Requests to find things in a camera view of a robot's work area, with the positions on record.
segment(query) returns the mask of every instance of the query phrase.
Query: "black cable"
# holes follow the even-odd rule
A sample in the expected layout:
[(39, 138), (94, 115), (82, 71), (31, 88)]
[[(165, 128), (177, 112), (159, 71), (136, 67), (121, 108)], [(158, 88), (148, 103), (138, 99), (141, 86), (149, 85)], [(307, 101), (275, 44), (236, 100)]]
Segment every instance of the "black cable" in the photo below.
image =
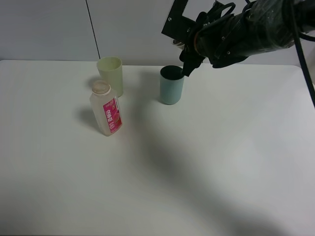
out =
[(307, 41), (315, 42), (315, 37), (309, 36), (307, 34), (301, 33), (299, 34), (300, 38), (303, 38)]
[(301, 64), (301, 68), (305, 77), (305, 81), (307, 84), (307, 87), (309, 89), (310, 92), (310, 96), (313, 102), (313, 105), (315, 107), (315, 90), (314, 90), (314, 86), (312, 83), (312, 79), (309, 73), (309, 70), (307, 68), (307, 64), (305, 61), (305, 57), (304, 57), (304, 53), (303, 53), (303, 49), (302, 49), (302, 45), (301, 45), (301, 41), (300, 41), (300, 37), (299, 37), (299, 30), (296, 24), (296, 20), (295, 20), (295, 14), (294, 14), (294, 0), (289, 0), (290, 3), (290, 23), (291, 23), (291, 27), (292, 27), (292, 34), (293, 34), (293, 38), (294, 38), (294, 43), (295, 43), (295, 47), (296, 47), (296, 52), (297, 52), (297, 56), (299, 57), (300, 60), (300, 64)]

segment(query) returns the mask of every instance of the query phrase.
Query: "bottle cap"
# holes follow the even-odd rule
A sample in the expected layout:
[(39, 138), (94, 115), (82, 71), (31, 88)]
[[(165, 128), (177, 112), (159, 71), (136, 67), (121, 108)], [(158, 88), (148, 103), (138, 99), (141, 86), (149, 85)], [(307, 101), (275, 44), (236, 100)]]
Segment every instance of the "bottle cap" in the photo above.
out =
[(96, 95), (107, 95), (109, 94), (111, 88), (109, 83), (104, 80), (97, 80), (93, 83), (92, 92)]

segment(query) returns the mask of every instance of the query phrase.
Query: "teal cup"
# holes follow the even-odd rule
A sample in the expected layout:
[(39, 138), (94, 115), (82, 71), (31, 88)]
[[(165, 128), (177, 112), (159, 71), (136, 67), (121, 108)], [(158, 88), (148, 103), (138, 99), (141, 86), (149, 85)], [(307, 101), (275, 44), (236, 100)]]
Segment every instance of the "teal cup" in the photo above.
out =
[(167, 105), (177, 103), (182, 97), (184, 75), (179, 66), (168, 65), (160, 71), (160, 99)]

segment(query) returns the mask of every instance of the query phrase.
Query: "white wall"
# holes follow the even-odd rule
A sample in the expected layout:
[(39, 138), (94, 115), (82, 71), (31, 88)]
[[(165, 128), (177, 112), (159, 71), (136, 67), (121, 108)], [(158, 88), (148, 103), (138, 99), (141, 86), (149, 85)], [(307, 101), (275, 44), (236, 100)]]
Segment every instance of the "white wall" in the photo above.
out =
[[(228, 3), (233, 0), (221, 0)], [(240, 13), (245, 0), (234, 0)], [(101, 57), (117, 55), (125, 64), (181, 64), (180, 50), (161, 31), (173, 0), (88, 0)], [(208, 11), (214, 0), (190, 0), (184, 16), (196, 19), (200, 11)], [(303, 42), (308, 56), (314, 43)], [(245, 64), (298, 65), (295, 48), (255, 55)]]
[(85, 0), (0, 0), (0, 59), (97, 60)]

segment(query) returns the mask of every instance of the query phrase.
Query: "light green cup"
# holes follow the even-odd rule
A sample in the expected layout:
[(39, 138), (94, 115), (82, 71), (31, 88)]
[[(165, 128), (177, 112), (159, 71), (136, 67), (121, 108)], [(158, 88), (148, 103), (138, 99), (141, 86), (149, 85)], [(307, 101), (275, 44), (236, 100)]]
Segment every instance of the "light green cup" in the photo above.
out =
[(117, 96), (123, 94), (123, 62), (118, 57), (100, 59), (97, 64), (99, 75), (110, 84)]

